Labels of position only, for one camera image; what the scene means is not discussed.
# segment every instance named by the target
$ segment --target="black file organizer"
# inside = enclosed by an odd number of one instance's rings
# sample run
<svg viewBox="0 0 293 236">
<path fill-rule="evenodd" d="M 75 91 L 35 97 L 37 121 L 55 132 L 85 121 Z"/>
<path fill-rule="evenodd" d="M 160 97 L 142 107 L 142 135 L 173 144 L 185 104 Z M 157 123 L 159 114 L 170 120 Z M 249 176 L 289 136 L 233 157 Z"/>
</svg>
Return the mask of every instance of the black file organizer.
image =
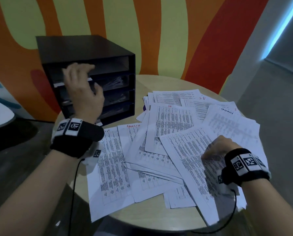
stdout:
<svg viewBox="0 0 293 236">
<path fill-rule="evenodd" d="M 74 114 L 72 102 L 63 83 L 62 68 L 69 64 L 89 63 L 89 83 L 103 87 L 104 107 L 99 119 L 103 125 L 135 114 L 135 54 L 99 35 L 37 36 L 43 69 L 65 116 Z"/>
</svg>

